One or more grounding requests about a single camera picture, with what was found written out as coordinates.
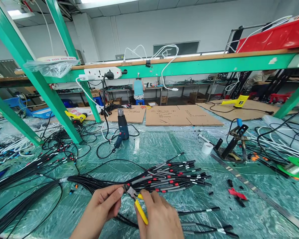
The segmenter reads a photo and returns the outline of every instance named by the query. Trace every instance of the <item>power plug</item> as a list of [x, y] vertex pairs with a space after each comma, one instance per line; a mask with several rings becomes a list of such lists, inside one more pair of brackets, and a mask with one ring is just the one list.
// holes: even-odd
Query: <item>power plug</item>
[[95, 75], [80, 74], [79, 78], [81, 81], [96, 80]]

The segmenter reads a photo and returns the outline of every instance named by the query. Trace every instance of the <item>hand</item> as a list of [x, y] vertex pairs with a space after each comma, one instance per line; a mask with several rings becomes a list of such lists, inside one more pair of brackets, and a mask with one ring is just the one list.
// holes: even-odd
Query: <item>hand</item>
[[142, 190], [149, 224], [145, 225], [135, 207], [141, 239], [183, 239], [184, 234], [178, 213], [163, 197], [154, 191]]
[[119, 213], [123, 192], [123, 185], [96, 190], [70, 239], [97, 239], [106, 221]]

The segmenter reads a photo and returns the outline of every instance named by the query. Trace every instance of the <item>tape roll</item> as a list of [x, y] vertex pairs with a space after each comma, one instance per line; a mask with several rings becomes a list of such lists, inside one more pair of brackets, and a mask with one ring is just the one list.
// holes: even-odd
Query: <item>tape roll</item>
[[204, 143], [202, 147], [203, 154], [210, 154], [213, 151], [214, 146], [211, 143]]

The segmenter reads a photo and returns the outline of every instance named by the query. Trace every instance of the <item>blue shirt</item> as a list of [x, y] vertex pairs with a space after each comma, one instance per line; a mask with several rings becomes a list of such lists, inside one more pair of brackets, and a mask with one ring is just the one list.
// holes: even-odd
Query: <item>blue shirt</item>
[[134, 81], [134, 95], [143, 95], [143, 83], [141, 80]]

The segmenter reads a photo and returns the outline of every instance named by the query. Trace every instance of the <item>metal ruler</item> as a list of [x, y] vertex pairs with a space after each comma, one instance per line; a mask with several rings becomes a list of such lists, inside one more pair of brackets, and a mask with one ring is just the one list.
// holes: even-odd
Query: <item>metal ruler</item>
[[278, 212], [280, 212], [283, 216], [285, 216], [292, 224], [299, 228], [299, 220], [291, 215], [286, 209], [282, 206], [278, 205], [275, 201], [270, 199], [266, 194], [264, 194], [259, 188], [255, 187], [251, 182], [245, 179], [240, 173], [228, 166], [224, 161], [222, 161], [218, 156], [212, 154], [211, 155], [218, 163], [220, 163], [225, 169], [231, 172], [236, 178], [238, 178], [241, 182], [243, 182], [248, 188], [253, 190], [258, 196], [260, 196], [265, 202], [274, 207]]

